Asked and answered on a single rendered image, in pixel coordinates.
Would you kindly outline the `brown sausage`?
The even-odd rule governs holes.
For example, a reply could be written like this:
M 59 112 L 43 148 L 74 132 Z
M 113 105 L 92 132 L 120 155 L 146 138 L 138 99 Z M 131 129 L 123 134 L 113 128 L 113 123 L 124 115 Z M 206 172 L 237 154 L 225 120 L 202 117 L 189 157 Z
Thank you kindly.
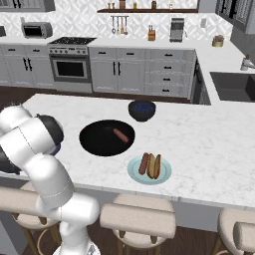
M 128 143 L 128 137 L 124 133 L 122 133 L 119 129 L 114 128 L 113 132 L 120 140 L 122 140 L 125 143 Z
M 149 154 L 145 152 L 142 156 L 141 163 L 138 169 L 138 173 L 144 175 L 147 169 Z

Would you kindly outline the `dark blue bowl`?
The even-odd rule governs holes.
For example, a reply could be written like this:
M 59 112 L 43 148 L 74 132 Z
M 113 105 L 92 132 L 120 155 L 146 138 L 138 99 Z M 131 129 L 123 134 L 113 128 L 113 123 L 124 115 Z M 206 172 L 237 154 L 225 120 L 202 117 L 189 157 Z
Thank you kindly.
M 141 100 L 132 101 L 128 104 L 128 113 L 137 122 L 146 122 L 155 114 L 155 103 Z

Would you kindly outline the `black round plate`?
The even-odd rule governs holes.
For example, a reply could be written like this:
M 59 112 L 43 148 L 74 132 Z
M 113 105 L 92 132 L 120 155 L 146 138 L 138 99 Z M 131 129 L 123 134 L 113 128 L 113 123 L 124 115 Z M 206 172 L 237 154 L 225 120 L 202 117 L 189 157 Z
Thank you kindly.
M 113 132 L 117 128 L 128 137 L 128 143 Z M 132 126 L 117 120 L 101 120 L 84 127 L 80 132 L 80 144 L 87 152 L 98 156 L 114 156 L 128 150 L 134 142 Z

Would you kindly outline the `tan hot dog bun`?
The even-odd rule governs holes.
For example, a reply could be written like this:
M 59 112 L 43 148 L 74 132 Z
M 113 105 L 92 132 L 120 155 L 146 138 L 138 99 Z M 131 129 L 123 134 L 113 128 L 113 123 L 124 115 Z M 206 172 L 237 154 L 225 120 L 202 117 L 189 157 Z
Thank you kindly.
M 161 155 L 154 156 L 152 153 L 148 157 L 147 176 L 151 179 L 158 179 L 161 170 Z

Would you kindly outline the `light blue plate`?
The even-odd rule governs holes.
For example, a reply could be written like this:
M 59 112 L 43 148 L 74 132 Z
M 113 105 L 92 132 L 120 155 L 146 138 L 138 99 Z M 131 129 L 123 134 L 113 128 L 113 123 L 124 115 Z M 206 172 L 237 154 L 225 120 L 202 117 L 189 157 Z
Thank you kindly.
M 140 174 L 138 172 L 142 156 L 134 157 L 127 165 L 127 172 L 129 176 L 138 183 L 145 185 L 156 185 L 166 182 L 171 176 L 171 166 L 167 160 L 161 159 L 160 174 L 157 179 L 151 179 L 147 174 Z

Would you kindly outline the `grey cupboards with drawers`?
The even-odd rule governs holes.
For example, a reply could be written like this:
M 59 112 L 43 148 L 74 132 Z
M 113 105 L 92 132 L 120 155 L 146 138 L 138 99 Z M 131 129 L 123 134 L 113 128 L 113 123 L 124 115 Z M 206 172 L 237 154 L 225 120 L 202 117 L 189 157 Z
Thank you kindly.
M 95 92 L 190 98 L 195 51 L 90 48 Z

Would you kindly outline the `stainless steel oven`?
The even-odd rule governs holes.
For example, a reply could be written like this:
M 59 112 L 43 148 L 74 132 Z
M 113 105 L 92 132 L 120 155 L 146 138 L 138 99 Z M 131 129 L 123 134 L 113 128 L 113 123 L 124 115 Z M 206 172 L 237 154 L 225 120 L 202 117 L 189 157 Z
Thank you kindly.
M 54 85 L 58 91 L 91 93 L 92 75 L 87 46 L 49 45 Z

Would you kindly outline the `beige cushioned bar stool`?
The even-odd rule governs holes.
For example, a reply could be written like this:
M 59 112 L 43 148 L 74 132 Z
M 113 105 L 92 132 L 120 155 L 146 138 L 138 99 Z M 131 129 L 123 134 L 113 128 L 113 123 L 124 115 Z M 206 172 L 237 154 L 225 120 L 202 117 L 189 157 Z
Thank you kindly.
M 176 220 L 167 199 L 120 194 L 106 203 L 100 216 L 102 227 L 112 229 L 118 242 L 118 255 L 131 255 L 131 250 L 152 250 L 161 255 L 161 244 L 173 239 Z
M 222 209 L 211 255 L 255 255 L 255 211 Z
M 40 242 L 47 231 L 51 232 L 57 245 L 61 245 L 60 222 L 37 211 L 37 198 L 38 194 L 30 182 L 20 189 L 0 186 L 0 211 L 10 212 L 21 226 L 33 255 L 44 255 Z

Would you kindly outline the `black gas hob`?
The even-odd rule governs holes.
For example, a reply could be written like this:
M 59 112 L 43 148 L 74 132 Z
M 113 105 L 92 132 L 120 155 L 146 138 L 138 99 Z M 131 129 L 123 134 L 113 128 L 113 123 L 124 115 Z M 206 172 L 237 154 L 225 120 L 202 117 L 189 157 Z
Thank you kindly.
M 50 42 L 50 45 L 88 45 L 97 38 L 91 37 L 61 37 Z

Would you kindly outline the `silver coffee machine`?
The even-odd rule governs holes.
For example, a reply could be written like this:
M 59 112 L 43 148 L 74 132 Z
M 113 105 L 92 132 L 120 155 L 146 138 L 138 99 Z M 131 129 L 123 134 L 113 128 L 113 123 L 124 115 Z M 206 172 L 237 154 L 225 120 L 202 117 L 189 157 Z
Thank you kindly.
M 184 19 L 183 18 L 172 18 L 170 24 L 170 42 L 182 42 L 184 30 Z

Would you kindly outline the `dark grey sink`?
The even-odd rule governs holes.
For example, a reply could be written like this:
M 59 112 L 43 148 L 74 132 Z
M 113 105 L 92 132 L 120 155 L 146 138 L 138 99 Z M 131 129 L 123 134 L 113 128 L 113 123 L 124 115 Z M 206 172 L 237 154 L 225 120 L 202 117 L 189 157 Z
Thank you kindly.
M 255 74 L 210 73 L 221 101 L 255 103 Z

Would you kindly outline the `grey base cupboard run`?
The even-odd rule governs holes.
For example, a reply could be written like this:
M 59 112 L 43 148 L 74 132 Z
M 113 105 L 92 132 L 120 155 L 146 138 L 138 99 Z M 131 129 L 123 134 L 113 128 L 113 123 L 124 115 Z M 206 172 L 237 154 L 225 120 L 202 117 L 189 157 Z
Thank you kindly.
M 3 44 L 1 48 L 14 87 L 54 88 L 46 45 Z

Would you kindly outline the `yellow pot with plant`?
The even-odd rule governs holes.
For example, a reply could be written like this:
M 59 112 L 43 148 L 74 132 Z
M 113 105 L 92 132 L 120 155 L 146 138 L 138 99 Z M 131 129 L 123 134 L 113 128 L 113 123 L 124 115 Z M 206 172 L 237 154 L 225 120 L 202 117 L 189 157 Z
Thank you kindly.
M 213 47 L 222 47 L 224 43 L 224 36 L 223 35 L 216 35 L 213 37 L 212 46 Z

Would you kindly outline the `silver toaster oven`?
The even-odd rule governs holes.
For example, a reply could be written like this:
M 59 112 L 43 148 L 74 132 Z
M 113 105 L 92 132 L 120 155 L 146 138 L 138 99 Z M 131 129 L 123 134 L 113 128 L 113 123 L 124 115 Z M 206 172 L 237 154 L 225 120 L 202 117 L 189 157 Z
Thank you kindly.
M 47 39 L 53 36 L 53 28 L 50 22 L 24 22 L 21 25 L 25 38 Z

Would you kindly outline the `silver sink tap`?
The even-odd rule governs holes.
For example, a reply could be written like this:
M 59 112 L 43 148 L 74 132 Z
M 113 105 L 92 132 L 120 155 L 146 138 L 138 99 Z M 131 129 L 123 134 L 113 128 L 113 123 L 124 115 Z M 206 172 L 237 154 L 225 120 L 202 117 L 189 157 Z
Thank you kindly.
M 241 63 L 241 71 L 247 71 L 249 68 L 255 69 L 255 66 L 251 63 L 251 59 L 249 55 L 246 55 Z

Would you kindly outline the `rail with hanging tools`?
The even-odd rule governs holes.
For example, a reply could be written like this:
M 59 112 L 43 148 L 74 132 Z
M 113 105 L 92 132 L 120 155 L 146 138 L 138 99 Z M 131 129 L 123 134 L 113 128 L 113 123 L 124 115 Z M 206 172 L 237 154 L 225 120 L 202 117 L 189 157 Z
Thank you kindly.
M 128 34 L 128 15 L 112 16 L 112 33 L 116 35 L 127 35 Z

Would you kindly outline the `brown wall shelf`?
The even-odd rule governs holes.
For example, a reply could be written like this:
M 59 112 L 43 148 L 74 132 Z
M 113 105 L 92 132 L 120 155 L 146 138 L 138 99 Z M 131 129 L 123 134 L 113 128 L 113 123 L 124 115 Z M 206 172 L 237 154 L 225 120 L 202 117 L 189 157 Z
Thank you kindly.
M 198 9 L 101 9 L 98 13 L 198 13 Z

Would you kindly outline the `grey wall cupboards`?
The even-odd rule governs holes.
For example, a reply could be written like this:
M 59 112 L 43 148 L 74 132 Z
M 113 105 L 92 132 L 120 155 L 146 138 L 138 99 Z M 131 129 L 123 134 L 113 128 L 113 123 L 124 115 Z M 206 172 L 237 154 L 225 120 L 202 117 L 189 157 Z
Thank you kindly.
M 52 12 L 55 0 L 0 0 L 0 12 Z

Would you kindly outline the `dark glass wall cupboards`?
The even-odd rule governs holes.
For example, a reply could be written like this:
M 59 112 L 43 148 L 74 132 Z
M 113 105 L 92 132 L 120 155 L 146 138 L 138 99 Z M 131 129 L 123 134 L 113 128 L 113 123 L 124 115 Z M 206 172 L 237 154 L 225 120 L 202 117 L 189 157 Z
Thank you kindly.
M 217 0 L 215 13 L 245 34 L 255 35 L 255 0 Z

